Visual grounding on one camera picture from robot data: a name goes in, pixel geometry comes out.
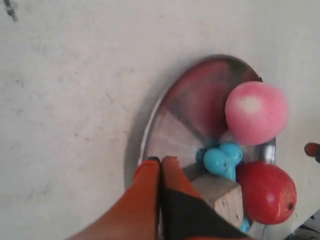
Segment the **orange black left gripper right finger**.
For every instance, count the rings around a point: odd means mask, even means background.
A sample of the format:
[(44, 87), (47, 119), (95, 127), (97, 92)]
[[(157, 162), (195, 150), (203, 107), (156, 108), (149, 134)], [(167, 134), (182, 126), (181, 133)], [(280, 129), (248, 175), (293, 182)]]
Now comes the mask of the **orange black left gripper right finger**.
[(161, 162), (161, 211), (165, 240), (250, 240), (220, 217), (193, 188), (179, 160)]

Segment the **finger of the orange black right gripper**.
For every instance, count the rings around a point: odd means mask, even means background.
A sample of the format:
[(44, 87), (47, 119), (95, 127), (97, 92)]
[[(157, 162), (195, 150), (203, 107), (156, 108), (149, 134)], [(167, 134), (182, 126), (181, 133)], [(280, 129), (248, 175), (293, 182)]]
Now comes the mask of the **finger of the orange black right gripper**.
[(309, 142), (304, 146), (304, 152), (308, 157), (314, 158), (317, 163), (320, 163), (320, 144)]

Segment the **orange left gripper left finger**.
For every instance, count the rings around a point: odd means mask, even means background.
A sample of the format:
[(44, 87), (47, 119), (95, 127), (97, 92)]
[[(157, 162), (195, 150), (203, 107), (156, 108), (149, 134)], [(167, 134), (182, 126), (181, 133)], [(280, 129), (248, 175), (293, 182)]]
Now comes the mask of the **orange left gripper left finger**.
[(136, 169), (132, 185), (99, 219), (71, 240), (156, 240), (161, 163), (149, 157)]

